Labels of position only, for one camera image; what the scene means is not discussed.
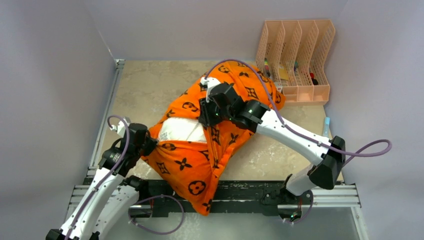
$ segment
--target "metal frame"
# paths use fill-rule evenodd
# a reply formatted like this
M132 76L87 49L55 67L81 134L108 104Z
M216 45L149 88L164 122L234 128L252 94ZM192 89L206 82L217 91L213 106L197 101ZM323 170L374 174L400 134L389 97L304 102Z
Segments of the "metal frame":
M91 179L96 172L96 160L100 158L101 147L103 145L103 140L105 138L105 133L107 128L107 117L112 111L113 102L115 101L115 97L117 94L118 86L120 84L125 60L124 59L116 59L116 73L112 84L112 89L109 94L109 98L107 101L106 109L101 121L101 126L99 128L94 150L89 162L89 168L87 172L87 177L84 179L84 183L87 179ZM75 185L72 196L69 201L68 210L66 214L66 219L68 219L71 214L74 212L78 203L83 198L90 184L81 184ZM356 185L336 185L333 190L325 190L319 187L312 189L314 195L313 207L314 208L350 208L352 211L352 217L354 219L354 223L356 226L356 231L358 233L360 240L369 240L367 225L364 220L364 216L361 210L361 202L358 196L358 191ZM111 198L116 195L116 191L113 192ZM289 208L297 208L297 205L278 205L278 208L289 209ZM133 205L131 209L142 209L149 208L145 205Z

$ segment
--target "wire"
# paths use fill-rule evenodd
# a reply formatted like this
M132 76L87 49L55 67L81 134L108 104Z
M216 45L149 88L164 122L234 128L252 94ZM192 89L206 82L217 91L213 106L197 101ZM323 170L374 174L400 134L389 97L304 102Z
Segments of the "wire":
M143 199L143 200L141 200L141 201L138 201L138 202L136 202L134 205L140 205L140 204L142 204L142 203L144 203L144 202L147 202L147 201L150 201L150 200L154 200L154 199L158 199L158 198L169 198L169 199L172 199L172 200L174 200L174 201L175 201L175 202L179 205L179 207L181 208L181 213L182 213L181 221L179 221L179 224L178 224L178 226L176 226L176 228L174 228L174 229L173 229L173 230L171 230L171 231L167 231L167 232L160 232L160 231L152 230L152 229L150 229L150 228L147 228L147 227L145 227L145 226L143 226L143 225L138 224L137 222L135 222L135 221L131 218L130 211L128 211L129 221L130 221L132 224L134 224L135 226L137 226L137 227L139 227L139 228L141 228L141 229L144 229L144 230L146 230L147 232L150 232L150 233L152 233L152 234L157 234L157 235L167 235L167 234L172 234L172 233L174 233L175 231L177 231L177 230L178 230L178 229L179 229L179 228L183 225L183 222L184 222L184 215L185 215L183 205L181 205L180 201L178 201L175 197L170 196L170 195L157 195L157 196L152 196L152 197L149 197L149 198Z
M354 157L363 157L363 158L369 158L369 157L377 157L377 156L381 156L381 155L383 155L383 154L386 154L388 151L390 151L390 149L392 149L392 142L390 141L390 140L388 140L388 139L380 139L380 140L375 140L375 141L373 141L373 142L370 142L370 143L368 143L367 145L365 145L365 146L363 146L363 147L361 147L358 151L356 151L356 152L349 152L349 151L343 151L343 150L340 150L340 149L337 149L337 148L335 148L335 147L333 147L333 146L330 146L330 145L328 145L328 144L326 144L326 143L323 143L323 142L320 142L320 141L318 141L318 140L315 140L315 139L313 139L312 137L309 137L309 136L306 136L306 135L304 135L304 134L302 134L302 133L300 133L300 132L297 132L296 130L294 130L293 128L291 128L288 124L286 124L285 122L284 122L284 120L283 120L283 117L281 116L281 114L279 113L279 111L278 111L278 109L277 109L277 106L276 106L276 104L274 103L274 101L272 100L272 98L271 98L271 96L270 96L270 93L268 92L268 89L267 89L267 86L265 86L265 83L264 83L264 81L262 81L262 78L261 78L261 76L255 71L255 69L253 69L253 67L251 67L249 64L247 64L246 62L244 62L244 61L241 61L241 60L237 60L237 59L225 59L225 60L222 60L222 61L220 61L220 62L218 62L217 64L215 64L208 72L207 72L207 74L204 76L204 78L206 79L206 78L208 78L208 76L209 76L209 74L212 72L212 70L214 70L218 65L220 65L220 64L222 64L222 63L225 63L225 62L228 62L228 61L234 61L234 62L238 62L238 63L241 63L241 64L244 64L244 65L246 65L250 70L252 70L253 72L254 72L254 74L256 75L256 77L259 79L259 81L260 81L260 84L262 84L262 87L263 87L263 89L265 90L265 93L266 93L266 96L268 97L268 100L271 102L271 105L272 105L272 107L274 108L274 110L275 110L275 114L277 115L277 118L279 119L279 121L281 122L281 124L283 125L283 126L285 126L290 132L292 132L293 134L295 134L295 135L297 135L297 136L299 136L299 137L302 137L302 138L304 138L304 139L306 139L306 140L309 140L309 141L311 141L311 142L313 142L313 143L315 143L315 144L317 144L318 146L324 146L324 147L326 147L326 148L328 148L328 149L330 149L330 150L332 150L332 151L334 151L334 152L336 152L336 153L339 153L339 154L344 154L344 155L348 155L348 156L350 156L346 161L345 161L345 163L344 163L344 165L343 165L343 167L344 166L346 166L346 164L347 163L349 163ZM364 151L365 149L367 149L367 148L369 148L369 147L371 147L371 146L373 146L373 145L375 145L375 144L379 144L379 143L387 143L387 147L384 149L384 150L382 150L382 151L379 151L379 152L373 152L373 153L361 153L362 151Z
M99 187L105 182L106 179L108 179L112 173L115 171L115 169L121 164L122 160L124 159L125 154L127 153L127 149L128 149L128 145L130 143L130 130L128 128L127 123L124 121L124 119L118 115L111 115L107 118L107 125L109 125L109 127L111 128L112 125L110 123L111 118L117 118L119 119L123 125L125 126L125 132L126 132L126 142L125 142L125 146L123 148L122 154L119 157L118 161L115 163L115 165L113 165L112 169L110 169L110 171L100 180L98 181L98 183L95 185L94 189L98 190ZM70 228L66 233L66 236L64 238L64 240L68 240L71 236L71 233L75 227L75 224L77 223L78 219L80 218L81 214L83 213L84 209L87 207L87 204L90 202L90 200L93 198L94 194L97 191L90 191L90 193L88 194L87 198L85 199L85 201L82 203L81 207L79 208L79 210L76 212L75 217L73 218L72 222L70 223Z

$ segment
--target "marble-patterned surface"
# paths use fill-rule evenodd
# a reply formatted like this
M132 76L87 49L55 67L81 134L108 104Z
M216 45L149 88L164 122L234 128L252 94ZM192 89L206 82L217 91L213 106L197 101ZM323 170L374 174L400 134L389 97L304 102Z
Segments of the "marble-patterned surface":
M193 84L216 61L126 61L112 113L150 127L168 105ZM322 106L283 107L287 120L321 134L326 116ZM107 131L102 152L117 135ZM255 134L229 161L221 180L283 180L309 162L299 153L263 135ZM144 161L128 173L144 179L161 179Z

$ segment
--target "plastic organizer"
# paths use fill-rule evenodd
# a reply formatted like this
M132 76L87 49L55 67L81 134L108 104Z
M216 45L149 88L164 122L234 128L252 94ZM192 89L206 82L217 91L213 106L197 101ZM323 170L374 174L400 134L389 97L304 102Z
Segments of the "plastic organizer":
M328 19L265 21L256 65L282 86L286 106L324 105L329 101L324 63L335 33Z

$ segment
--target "blue object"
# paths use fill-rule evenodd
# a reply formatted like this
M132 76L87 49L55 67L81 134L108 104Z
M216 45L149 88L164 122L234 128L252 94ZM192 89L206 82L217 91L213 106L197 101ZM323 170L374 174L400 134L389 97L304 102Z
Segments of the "blue object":
M322 136L329 138L329 131L330 131L330 118L327 116L324 119L324 127L322 128Z

